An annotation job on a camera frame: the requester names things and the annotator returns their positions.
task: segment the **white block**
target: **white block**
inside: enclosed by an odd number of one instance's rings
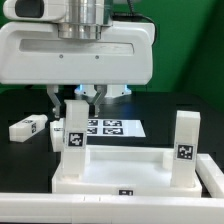
[[[54,152],[63,150],[64,118],[50,123],[50,135]]]
[[[196,170],[213,198],[224,198],[224,175],[208,154],[197,155]]]
[[[46,115],[31,115],[9,127],[10,141],[24,142],[45,128]]]
[[[89,105],[86,101],[66,100],[62,175],[82,176],[86,165],[86,139]]]
[[[200,113],[178,111],[174,142],[172,187],[195,186],[195,166],[200,128]]]

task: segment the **black cable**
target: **black cable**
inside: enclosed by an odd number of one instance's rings
[[[132,2],[132,0],[127,0],[128,6],[129,6],[129,10],[131,14],[135,13],[135,8],[134,8],[134,4]]]

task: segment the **white upright block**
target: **white upright block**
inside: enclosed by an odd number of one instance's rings
[[[10,141],[24,142],[45,128],[46,115],[31,115],[9,127]]]
[[[82,176],[86,164],[86,138],[89,105],[86,101],[66,100],[64,149],[61,154],[62,174]]]
[[[195,186],[200,120],[200,113],[198,112],[177,112],[172,187],[193,188]]]
[[[54,152],[61,152],[63,149],[63,131],[64,118],[50,123],[50,135]]]

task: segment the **white plastic part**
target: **white plastic part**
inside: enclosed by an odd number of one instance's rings
[[[54,152],[61,152],[63,149],[63,132],[64,118],[50,123],[50,136]]]
[[[65,100],[65,103],[64,147],[61,153],[62,175],[81,178],[87,158],[89,105],[81,100]]]
[[[59,165],[52,192],[57,194],[112,194],[161,197],[201,197],[195,175],[192,188],[171,187],[172,171],[163,168],[163,155],[171,149],[87,145],[90,161],[82,178],[62,178]]]
[[[224,175],[208,154],[197,156],[196,170],[213,198],[224,198]]]
[[[224,200],[102,195],[0,194],[0,222],[223,224]]]
[[[200,113],[177,111],[171,186],[195,186]]]
[[[57,21],[62,19],[66,14],[66,6],[62,0],[43,0],[44,14],[41,18],[22,18],[18,17],[15,12],[15,4],[18,0],[7,0],[4,3],[3,11],[5,16],[11,20],[28,20],[28,21]]]
[[[151,23],[114,22],[99,41],[68,41],[54,24],[8,23],[0,31],[0,82],[147,84],[154,34]]]
[[[10,141],[24,142],[45,128],[46,115],[31,115],[9,127]]]

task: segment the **green background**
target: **green background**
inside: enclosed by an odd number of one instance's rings
[[[0,0],[0,26],[8,21],[3,3]],[[155,21],[158,39],[152,80],[131,88],[193,93],[224,112],[224,0],[142,0],[135,9]],[[119,5],[115,10],[128,7]],[[0,91],[18,88],[0,87]]]

